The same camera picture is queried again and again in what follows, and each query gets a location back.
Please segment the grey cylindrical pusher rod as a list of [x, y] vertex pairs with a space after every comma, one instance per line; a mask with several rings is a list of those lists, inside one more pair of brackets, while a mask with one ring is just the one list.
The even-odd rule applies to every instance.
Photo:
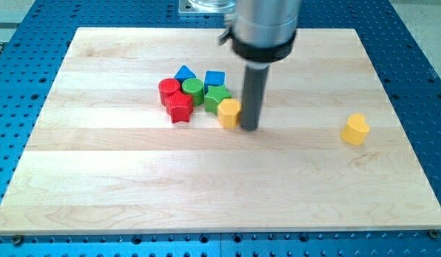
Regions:
[[269, 65], [245, 67], [240, 126], [246, 131], [258, 128]]

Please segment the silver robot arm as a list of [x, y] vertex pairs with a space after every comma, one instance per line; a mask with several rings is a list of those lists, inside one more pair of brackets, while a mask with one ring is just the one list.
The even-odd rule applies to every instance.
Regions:
[[245, 60], [240, 127], [258, 128], [269, 66], [293, 50], [301, 0], [239, 0], [224, 18], [218, 44], [232, 41]]

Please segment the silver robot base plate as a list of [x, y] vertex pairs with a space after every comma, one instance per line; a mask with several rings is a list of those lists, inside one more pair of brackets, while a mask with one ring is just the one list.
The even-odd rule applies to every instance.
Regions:
[[179, 0], [178, 14], [180, 16], [222, 15], [230, 12], [236, 0]]

